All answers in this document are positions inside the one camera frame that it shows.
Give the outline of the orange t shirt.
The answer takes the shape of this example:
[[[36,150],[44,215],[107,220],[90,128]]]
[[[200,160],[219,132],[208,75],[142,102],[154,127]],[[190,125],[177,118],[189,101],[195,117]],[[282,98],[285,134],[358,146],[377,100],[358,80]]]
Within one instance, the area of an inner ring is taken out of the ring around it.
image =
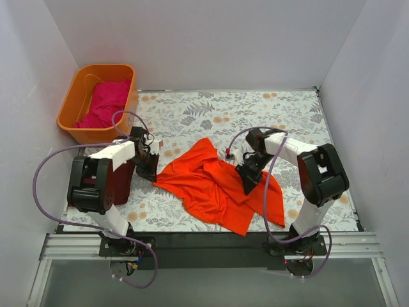
[[[218,224],[236,234],[247,234],[254,214],[285,225],[284,200],[276,179],[263,172],[262,181],[245,195],[235,167],[219,159],[208,138],[200,139],[170,162],[154,185],[182,200],[185,210],[200,221]]]

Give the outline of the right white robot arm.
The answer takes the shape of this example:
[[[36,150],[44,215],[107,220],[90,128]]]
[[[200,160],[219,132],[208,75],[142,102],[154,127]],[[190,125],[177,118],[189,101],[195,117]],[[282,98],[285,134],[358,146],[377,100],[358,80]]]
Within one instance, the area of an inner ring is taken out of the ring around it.
[[[298,217],[282,239],[268,232],[269,246],[304,254],[318,241],[323,218],[332,204],[350,187],[347,174],[335,147],[329,143],[321,146],[303,143],[290,138],[281,129],[254,127],[243,130],[252,153],[226,149],[226,158],[234,159],[243,191],[249,195],[263,179],[265,167],[273,168],[278,158],[298,168],[300,186],[304,195]]]

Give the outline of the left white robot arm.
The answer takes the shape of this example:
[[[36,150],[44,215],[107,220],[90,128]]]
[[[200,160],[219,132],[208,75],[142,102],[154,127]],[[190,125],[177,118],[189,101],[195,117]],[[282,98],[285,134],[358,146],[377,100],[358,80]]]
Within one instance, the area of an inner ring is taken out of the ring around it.
[[[163,142],[142,127],[133,127],[130,139],[121,143],[123,139],[120,136],[114,145],[73,160],[67,201],[101,227],[100,236],[108,248],[128,256],[142,249],[137,247],[132,225],[116,206],[128,201],[134,175],[157,181]]]

